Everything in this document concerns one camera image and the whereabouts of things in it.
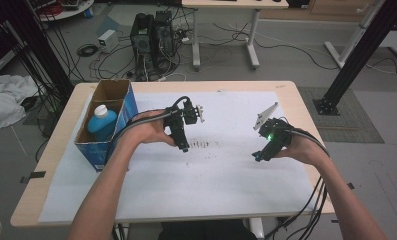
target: open box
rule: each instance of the open box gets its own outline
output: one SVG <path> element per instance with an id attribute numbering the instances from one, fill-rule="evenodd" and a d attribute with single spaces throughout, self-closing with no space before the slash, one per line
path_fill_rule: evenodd
<path id="1" fill-rule="evenodd" d="M 105 142 L 96 142 L 88 132 L 87 125 L 99 105 L 105 104 L 108 109 L 117 113 L 117 122 L 111 138 Z M 105 155 L 113 136 L 120 131 L 130 118 L 138 113 L 132 85 L 129 80 L 101 80 L 92 95 L 85 117 L 74 144 L 90 162 L 96 171 L 101 171 L 105 164 Z"/>

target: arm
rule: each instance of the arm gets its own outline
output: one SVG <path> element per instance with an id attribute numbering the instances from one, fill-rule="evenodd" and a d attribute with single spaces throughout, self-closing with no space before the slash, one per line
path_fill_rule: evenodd
<path id="1" fill-rule="evenodd" d="M 159 113 L 147 112 L 139 117 Z M 123 134 L 77 211 L 67 239 L 109 238 L 130 159 L 139 144 L 151 142 L 174 145 L 173 139 L 164 133 L 163 120 L 138 125 Z"/>
<path id="2" fill-rule="evenodd" d="M 338 217 L 344 239 L 387 239 L 376 221 L 348 187 L 332 159 L 315 143 L 294 136 L 277 157 L 291 157 L 313 165 L 322 176 Z"/>

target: green led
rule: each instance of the green led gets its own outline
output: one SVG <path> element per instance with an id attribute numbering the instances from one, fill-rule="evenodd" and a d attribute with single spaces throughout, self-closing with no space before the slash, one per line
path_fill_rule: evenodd
<path id="1" fill-rule="evenodd" d="M 269 134 L 269 136 L 267 136 L 267 140 L 270 142 L 273 139 L 273 134 Z"/>

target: bottle cap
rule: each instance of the bottle cap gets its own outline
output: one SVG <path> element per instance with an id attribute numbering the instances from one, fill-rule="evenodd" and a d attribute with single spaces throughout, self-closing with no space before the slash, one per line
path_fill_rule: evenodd
<path id="1" fill-rule="evenodd" d="M 94 113 L 97 118 L 105 118 L 108 115 L 108 110 L 105 105 L 99 105 L 95 108 Z"/>

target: blue bottle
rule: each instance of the blue bottle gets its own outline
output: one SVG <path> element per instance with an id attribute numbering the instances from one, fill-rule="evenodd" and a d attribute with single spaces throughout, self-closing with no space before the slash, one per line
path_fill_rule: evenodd
<path id="1" fill-rule="evenodd" d="M 105 142 L 114 132 L 117 114 L 108 110 L 105 105 L 98 106 L 94 114 L 88 123 L 88 131 L 94 135 L 97 142 Z"/>

